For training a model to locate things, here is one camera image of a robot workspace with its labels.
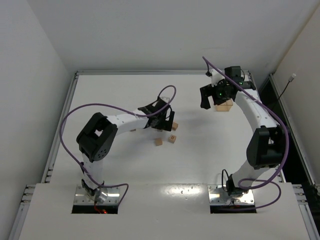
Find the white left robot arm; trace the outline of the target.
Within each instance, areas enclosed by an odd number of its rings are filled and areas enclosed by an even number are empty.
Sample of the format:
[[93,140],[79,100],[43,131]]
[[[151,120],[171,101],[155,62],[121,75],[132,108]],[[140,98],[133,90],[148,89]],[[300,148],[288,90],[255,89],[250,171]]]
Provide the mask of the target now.
[[116,136],[136,129],[172,130],[175,112],[163,99],[139,107],[131,113],[103,115],[95,113],[76,138],[84,167],[81,184],[89,196],[97,195],[104,184],[103,160]]

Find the clear plastic block container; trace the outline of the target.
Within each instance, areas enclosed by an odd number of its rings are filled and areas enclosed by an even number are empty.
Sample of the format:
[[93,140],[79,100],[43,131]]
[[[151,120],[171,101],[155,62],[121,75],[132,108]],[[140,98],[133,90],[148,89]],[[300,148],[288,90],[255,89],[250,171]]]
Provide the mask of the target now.
[[214,107],[217,112],[229,112],[232,106],[233,106],[233,100],[228,99],[227,101],[221,104],[217,104]]

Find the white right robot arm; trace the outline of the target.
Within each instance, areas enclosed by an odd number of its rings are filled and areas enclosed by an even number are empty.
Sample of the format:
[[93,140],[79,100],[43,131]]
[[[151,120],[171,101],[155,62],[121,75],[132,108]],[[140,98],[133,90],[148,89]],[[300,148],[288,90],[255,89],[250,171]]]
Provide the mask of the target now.
[[209,98],[217,107],[232,100],[242,110],[253,132],[246,149],[246,161],[228,176],[224,188],[229,196],[241,195],[263,173],[277,167],[287,157],[289,130],[263,107],[255,84],[240,66],[227,67],[224,74],[208,68],[206,76],[211,78],[211,83],[200,88],[201,108],[210,109]]

